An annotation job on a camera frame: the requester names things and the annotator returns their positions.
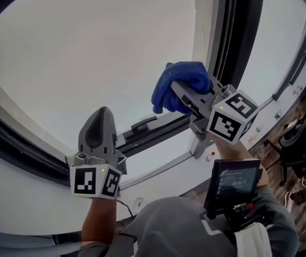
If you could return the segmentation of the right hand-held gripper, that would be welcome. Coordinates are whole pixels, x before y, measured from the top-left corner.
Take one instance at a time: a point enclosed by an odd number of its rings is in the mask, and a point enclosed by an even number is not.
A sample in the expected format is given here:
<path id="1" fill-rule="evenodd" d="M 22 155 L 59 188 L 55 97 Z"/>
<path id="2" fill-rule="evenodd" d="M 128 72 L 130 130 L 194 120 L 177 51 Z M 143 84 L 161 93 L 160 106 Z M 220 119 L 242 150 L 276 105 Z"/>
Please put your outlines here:
<path id="1" fill-rule="evenodd" d="M 190 128 L 194 132 L 198 143 L 193 143 L 192 155 L 200 158 L 211 145 L 207 137 L 215 137 L 234 145 L 252 126 L 259 106 L 242 90 L 236 90 L 232 85 L 222 86 L 220 81 L 209 74 L 210 89 L 207 94 L 199 94 L 183 81 L 173 81 L 171 88 L 181 100 L 195 114 L 191 115 Z"/>

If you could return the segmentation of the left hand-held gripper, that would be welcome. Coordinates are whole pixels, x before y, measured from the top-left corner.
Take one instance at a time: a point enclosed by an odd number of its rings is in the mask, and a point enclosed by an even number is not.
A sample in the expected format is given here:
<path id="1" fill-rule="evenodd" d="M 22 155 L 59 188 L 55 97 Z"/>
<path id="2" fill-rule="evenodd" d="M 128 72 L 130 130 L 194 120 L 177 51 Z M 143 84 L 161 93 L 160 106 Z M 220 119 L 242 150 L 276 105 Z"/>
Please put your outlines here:
<path id="1" fill-rule="evenodd" d="M 101 107 L 85 122 L 75 155 L 65 157 L 74 196 L 115 199 L 120 179 L 127 174 L 127 157 L 116 151 L 117 131 L 108 107 Z"/>

